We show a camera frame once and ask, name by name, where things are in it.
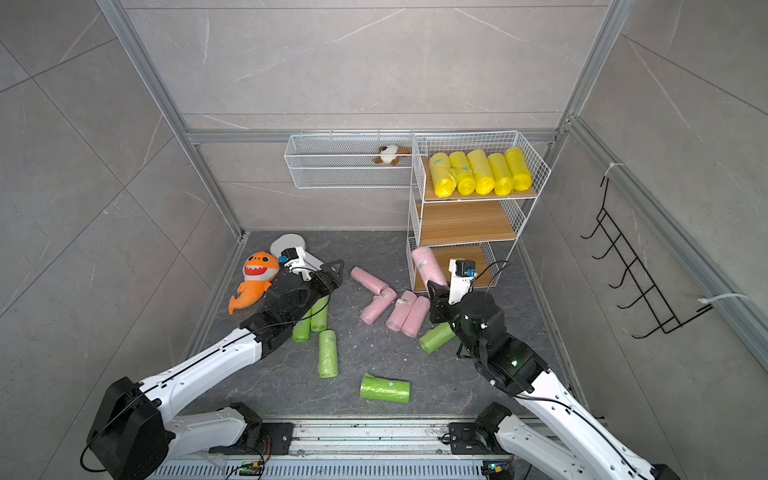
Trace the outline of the pink roll top angled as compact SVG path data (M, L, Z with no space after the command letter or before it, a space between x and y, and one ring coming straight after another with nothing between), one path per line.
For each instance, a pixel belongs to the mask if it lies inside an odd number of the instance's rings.
M354 267L350 276L374 295L382 294L389 287L386 282L360 267Z

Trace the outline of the yellow roll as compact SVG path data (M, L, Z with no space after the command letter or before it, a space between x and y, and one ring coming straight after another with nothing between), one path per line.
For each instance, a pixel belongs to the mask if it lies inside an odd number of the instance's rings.
M504 153L504 158L512 175L513 189L515 191L530 189L533 185L533 175L523 150L518 147L510 148Z
M429 159L429 170L434 194L438 198L450 197L456 188L456 179L450 165L449 156L438 152Z
M475 180L475 191L478 195L488 195L495 188L495 178L488 158L483 150L472 150L467 154L470 168Z
M449 154L449 163L456 178L456 188L462 196L475 192L476 182L468 157L464 152L456 151Z

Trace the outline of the yellow roll horizontal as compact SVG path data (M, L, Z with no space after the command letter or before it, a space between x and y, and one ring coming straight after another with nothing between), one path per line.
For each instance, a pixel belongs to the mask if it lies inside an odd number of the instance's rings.
M494 193L497 196L508 196L514 188L512 173L501 153L492 153L487 157L491 172L494 177Z

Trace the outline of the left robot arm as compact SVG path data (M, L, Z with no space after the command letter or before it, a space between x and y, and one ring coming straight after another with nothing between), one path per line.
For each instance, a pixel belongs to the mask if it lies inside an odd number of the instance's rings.
M284 266L257 311L219 342L161 373L123 377L105 391L85 450L114 479L145 479L164 462L199 451L255 454L268 444L261 417L242 402L204 414L184 409L235 372L263 360L343 283L343 260L301 276Z

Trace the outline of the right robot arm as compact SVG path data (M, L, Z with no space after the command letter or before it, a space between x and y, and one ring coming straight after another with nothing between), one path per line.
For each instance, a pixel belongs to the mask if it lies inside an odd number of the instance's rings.
M510 409L492 403L475 420L476 441L489 453L522 458L552 479L675 479L604 427L560 381L546 361L506 329L503 310L488 292L468 290L451 302L449 289L429 282L430 319L448 326L491 386L533 413L554 440L530 428Z

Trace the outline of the green roll right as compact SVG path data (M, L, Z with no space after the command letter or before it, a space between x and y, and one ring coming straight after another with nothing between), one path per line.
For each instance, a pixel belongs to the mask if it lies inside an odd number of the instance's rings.
M424 352L431 354L441 348L455 337L455 333L449 323L440 323L430 329L419 338L419 343Z

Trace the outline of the green roll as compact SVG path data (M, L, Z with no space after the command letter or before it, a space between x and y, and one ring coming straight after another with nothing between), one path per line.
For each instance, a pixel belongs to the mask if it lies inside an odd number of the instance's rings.
M327 329L329 300L330 296L324 296L313 305L310 315L310 328L313 332L319 333Z
M419 338L419 343L424 352L431 354L441 348L455 337L455 333L449 323L440 323L430 329Z
M320 378L334 378L339 374L336 333L333 330L322 331L318 340L318 376Z
M303 343L309 340L311 332L311 318L312 310L308 310L306 315L294 325L292 331L292 339L294 342Z
M360 386L360 397L396 403L410 401L410 383L400 380L379 378L366 373Z

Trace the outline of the green roll far left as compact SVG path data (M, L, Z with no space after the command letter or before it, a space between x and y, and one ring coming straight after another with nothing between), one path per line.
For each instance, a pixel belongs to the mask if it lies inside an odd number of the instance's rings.
M294 325L292 331L292 339L294 342L303 343L309 340L311 332L311 318L312 310L308 310L306 315Z

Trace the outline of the white folding stand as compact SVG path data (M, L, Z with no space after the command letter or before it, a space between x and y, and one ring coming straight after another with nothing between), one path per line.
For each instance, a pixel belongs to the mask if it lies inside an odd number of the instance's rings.
M275 241L272 242L270 246L270 253L274 257L279 257L284 250L295 247L301 247L304 249L305 262L307 265L316 269L321 266L322 261L307 250L306 241L299 234L289 233L278 237Z

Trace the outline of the orange shark plush toy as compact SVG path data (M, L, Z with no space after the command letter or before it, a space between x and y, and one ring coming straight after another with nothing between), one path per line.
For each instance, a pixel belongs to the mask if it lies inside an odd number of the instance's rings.
M279 272L276 257L268 252L257 252L244 262L243 281L239 284L237 295L233 295L228 304L228 313L244 310L257 303L272 285L271 281Z

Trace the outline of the green roll lower left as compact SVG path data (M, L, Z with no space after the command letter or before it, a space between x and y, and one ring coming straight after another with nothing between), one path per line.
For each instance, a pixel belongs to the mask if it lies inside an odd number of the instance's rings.
M318 376L320 378L334 378L339 374L336 333L333 330L322 331L318 340Z

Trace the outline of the green roll bottom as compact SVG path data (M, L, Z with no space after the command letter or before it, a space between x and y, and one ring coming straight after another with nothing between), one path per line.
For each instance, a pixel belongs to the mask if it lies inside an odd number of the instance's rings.
M400 380L379 378L366 373L360 386L360 397L396 403L410 401L410 383Z

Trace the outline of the brown white plush puppy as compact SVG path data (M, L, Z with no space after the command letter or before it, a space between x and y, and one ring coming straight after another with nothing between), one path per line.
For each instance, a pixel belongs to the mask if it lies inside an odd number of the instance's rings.
M401 160L408 158L410 155L410 148L390 144L382 146L379 149L379 155L373 160L373 163L377 165L386 164L389 166L397 166Z

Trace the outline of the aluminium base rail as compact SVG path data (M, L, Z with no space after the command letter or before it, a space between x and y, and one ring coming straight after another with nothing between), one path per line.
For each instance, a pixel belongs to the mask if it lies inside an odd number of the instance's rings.
M591 473L542 422L512 423L504 450L482 442L475 421L459 418L292 419L288 436L274 424L275 452L194 453L171 460L155 479L491 479L531 476L540 466L556 479Z

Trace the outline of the black wall hook rack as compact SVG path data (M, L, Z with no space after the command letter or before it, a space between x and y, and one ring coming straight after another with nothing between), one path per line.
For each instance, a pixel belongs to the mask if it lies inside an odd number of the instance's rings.
M650 313L651 328L645 333L632 334L631 337L635 340L644 340L657 332L668 335L713 311L712 305L703 304L690 317L684 318L676 314L646 263L608 211L609 185L610 180L603 177L599 185L602 189L602 197L600 208L595 216L594 227L587 235L581 235L580 238L587 241L599 237L607 241L607 246L602 254L591 256L593 260L600 261L613 255L620 261L622 265L621 276L617 283L610 283L609 288L618 291L629 283L634 289L634 296L626 303L617 304L616 308L622 312L627 312L637 304L641 304Z

